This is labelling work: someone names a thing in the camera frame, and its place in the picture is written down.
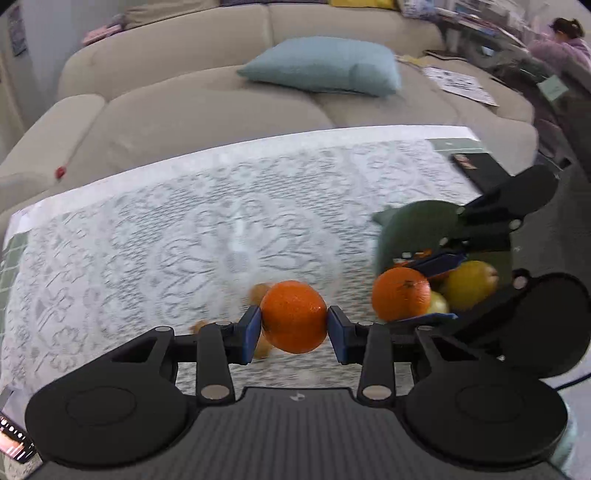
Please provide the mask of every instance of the woman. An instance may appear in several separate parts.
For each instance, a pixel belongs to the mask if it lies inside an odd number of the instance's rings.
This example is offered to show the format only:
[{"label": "woman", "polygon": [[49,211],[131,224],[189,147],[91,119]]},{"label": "woman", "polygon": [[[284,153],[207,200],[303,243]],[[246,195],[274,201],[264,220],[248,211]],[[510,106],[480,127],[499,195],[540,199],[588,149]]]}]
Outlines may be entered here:
[{"label": "woman", "polygon": [[554,38],[534,40],[530,45],[533,57],[562,71],[569,60],[575,60],[591,70],[591,51],[583,37],[585,33],[578,20],[557,18],[550,25]]}]

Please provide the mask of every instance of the white lace tablecloth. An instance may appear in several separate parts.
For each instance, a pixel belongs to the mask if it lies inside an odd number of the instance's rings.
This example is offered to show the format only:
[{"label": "white lace tablecloth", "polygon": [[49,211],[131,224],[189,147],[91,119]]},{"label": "white lace tablecloth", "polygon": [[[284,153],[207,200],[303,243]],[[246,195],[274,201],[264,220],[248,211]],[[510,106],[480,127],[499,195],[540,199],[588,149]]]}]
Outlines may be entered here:
[{"label": "white lace tablecloth", "polygon": [[[128,171],[16,215],[29,231],[5,318],[0,387],[28,393],[157,325],[237,320],[249,288],[296,279],[354,321],[369,302],[386,205],[478,194],[426,138],[464,127],[367,127],[214,148]],[[245,385],[355,387],[330,343],[232,366]],[[192,393],[194,365],[178,386]]]}]

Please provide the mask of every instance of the pink object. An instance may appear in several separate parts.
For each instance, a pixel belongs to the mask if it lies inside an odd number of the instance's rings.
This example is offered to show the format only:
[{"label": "pink object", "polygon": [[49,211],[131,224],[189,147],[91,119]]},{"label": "pink object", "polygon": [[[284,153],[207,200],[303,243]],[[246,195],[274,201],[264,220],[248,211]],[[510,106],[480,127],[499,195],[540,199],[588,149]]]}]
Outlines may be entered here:
[{"label": "pink object", "polygon": [[121,31],[123,31],[123,27],[121,25],[114,25],[113,27],[100,27],[96,30],[88,32],[84,37],[84,40],[82,40],[82,44],[84,46],[90,45],[91,43],[97,42],[106,37],[110,37],[111,35],[115,35]]},{"label": "pink object", "polygon": [[588,69],[591,68],[591,51],[582,38],[558,43],[549,38],[534,40],[528,45],[530,53],[543,60],[559,72],[562,71],[568,58],[574,59]]}]

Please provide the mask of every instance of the yellow pillow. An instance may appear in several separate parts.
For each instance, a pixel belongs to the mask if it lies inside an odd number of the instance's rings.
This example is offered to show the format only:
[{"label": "yellow pillow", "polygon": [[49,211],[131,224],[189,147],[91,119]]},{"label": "yellow pillow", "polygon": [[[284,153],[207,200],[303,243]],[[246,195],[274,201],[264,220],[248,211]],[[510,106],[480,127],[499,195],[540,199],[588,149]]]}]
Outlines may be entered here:
[{"label": "yellow pillow", "polygon": [[400,10],[397,0],[330,0],[333,7],[373,7]]}]

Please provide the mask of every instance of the beige sofa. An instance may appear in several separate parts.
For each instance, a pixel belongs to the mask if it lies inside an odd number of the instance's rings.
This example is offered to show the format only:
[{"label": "beige sofa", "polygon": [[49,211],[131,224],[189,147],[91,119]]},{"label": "beige sofa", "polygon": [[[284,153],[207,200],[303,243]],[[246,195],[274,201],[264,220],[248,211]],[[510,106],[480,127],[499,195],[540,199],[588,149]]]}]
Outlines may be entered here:
[{"label": "beige sofa", "polygon": [[[402,91],[388,98],[309,94],[251,83],[242,64],[294,37],[381,43],[420,57],[443,48],[435,25],[380,9],[269,4],[215,8],[107,38],[67,62],[59,101],[0,165],[0,232],[41,198],[165,158],[255,138],[360,125],[467,125],[511,173],[537,148],[532,107],[462,61],[431,63],[480,78],[500,104],[444,93],[400,64]],[[67,167],[57,181],[55,169]]]}]

